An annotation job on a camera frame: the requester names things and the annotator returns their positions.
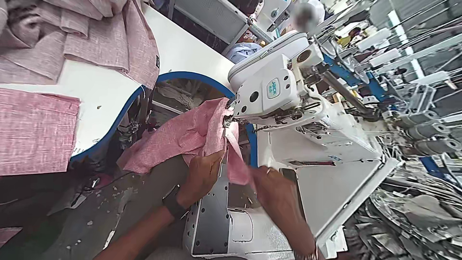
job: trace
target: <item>pink fabric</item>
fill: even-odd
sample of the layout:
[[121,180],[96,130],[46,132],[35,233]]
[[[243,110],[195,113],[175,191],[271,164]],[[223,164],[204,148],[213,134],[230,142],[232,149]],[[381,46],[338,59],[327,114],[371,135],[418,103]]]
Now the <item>pink fabric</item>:
[[19,233],[23,228],[2,228],[0,229],[0,248],[12,237]]
[[10,50],[0,55],[56,82],[64,64],[62,51],[65,39],[63,32],[55,31],[43,37],[33,49]]
[[184,114],[170,119],[159,129],[126,149],[117,161],[124,170],[147,173],[152,167],[176,155],[183,155],[185,162],[195,156],[207,156],[228,148],[228,179],[245,185],[250,182],[247,166],[242,160],[237,143],[238,124],[232,122],[223,128],[227,98],[205,101]]
[[[5,6],[1,3],[0,26],[5,20],[2,11]],[[4,54],[5,59],[17,66],[3,64],[1,69],[9,71],[7,76],[0,75],[0,83],[13,83],[12,74],[27,76],[23,71],[25,68],[52,79],[50,84],[55,84],[64,63],[63,57],[66,57],[115,69],[150,89],[154,88],[159,74],[158,49],[139,1],[10,0],[7,9],[7,22],[0,35],[0,55]],[[57,32],[64,34],[66,40],[39,46],[46,37]],[[21,61],[11,57],[9,52],[21,56]],[[15,77],[15,83],[43,84],[46,81],[36,80],[36,75],[29,74],[30,77]]]
[[71,10],[63,9],[61,13],[61,30],[87,38],[90,18]]
[[79,99],[0,88],[0,175],[64,172]]
[[44,0],[52,5],[78,12],[90,18],[101,20],[103,15],[89,0]]
[[122,14],[102,21],[90,20],[88,39],[68,34],[64,45],[67,59],[128,70],[128,51]]

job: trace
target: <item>yellow shirt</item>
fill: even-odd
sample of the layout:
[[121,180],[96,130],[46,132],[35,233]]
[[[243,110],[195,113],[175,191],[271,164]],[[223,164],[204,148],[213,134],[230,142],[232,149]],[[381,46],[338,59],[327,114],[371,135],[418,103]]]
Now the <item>yellow shirt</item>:
[[344,48],[350,43],[350,41],[351,41],[351,36],[347,36],[345,38],[338,40],[337,43],[341,45],[342,48]]

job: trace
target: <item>black watch strap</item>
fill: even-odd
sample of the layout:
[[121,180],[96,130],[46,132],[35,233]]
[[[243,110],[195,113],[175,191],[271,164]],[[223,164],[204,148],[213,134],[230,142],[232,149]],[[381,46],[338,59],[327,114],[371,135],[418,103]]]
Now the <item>black watch strap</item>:
[[182,219],[188,212],[189,209],[183,208],[176,201],[176,194],[180,190],[179,185],[175,185],[172,190],[162,199],[162,203],[170,211],[170,214],[175,217],[175,219]]

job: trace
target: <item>white table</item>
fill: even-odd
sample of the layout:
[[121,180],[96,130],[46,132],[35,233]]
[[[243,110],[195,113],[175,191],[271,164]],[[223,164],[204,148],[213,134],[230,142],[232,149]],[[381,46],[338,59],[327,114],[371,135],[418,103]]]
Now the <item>white table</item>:
[[[230,89],[227,76],[234,65],[231,61],[148,5],[143,4],[143,12],[159,49],[160,81],[178,77],[204,79],[205,83],[215,83],[214,87]],[[134,98],[143,92],[139,83],[114,70],[70,60],[65,61],[56,85],[0,84],[0,87],[79,98],[72,154],[79,157],[103,138],[111,137],[122,119],[119,115],[123,116]]]

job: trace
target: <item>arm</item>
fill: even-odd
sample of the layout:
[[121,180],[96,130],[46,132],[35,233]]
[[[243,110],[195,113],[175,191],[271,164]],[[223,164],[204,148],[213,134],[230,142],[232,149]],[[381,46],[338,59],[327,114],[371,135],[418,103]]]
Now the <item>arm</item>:
[[[302,256],[312,255],[318,249],[298,206],[295,184],[273,168],[262,166],[251,172],[258,201],[286,236],[292,249]],[[319,250],[318,259],[324,259]]]
[[[185,209],[189,208],[212,189],[218,178],[223,153],[224,151],[219,151],[191,160],[186,182],[176,195],[178,204]],[[133,260],[149,241],[157,237],[160,231],[174,220],[165,206],[148,212],[126,234],[111,243],[93,260]]]

